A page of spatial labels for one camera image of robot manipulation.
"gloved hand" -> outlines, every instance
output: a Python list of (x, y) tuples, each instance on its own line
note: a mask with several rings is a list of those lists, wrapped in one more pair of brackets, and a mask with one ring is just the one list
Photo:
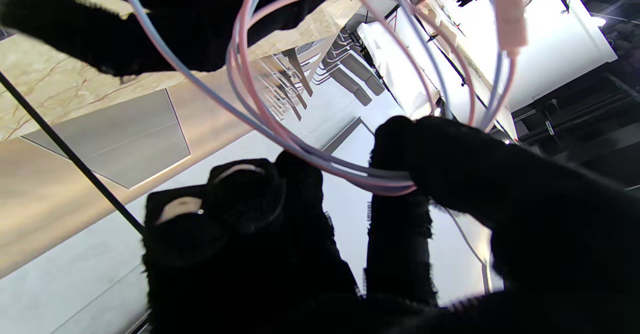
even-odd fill
[[(222, 68), (231, 27), (243, 0), (140, 0), (160, 36), (190, 70)], [(260, 0), (256, 9), (275, 0)], [(249, 45), (295, 28), (324, 0), (303, 0), (267, 15), (249, 29)], [(5, 0), (0, 27), (16, 29), (115, 76), (174, 70), (133, 14), (121, 19), (76, 0)]]

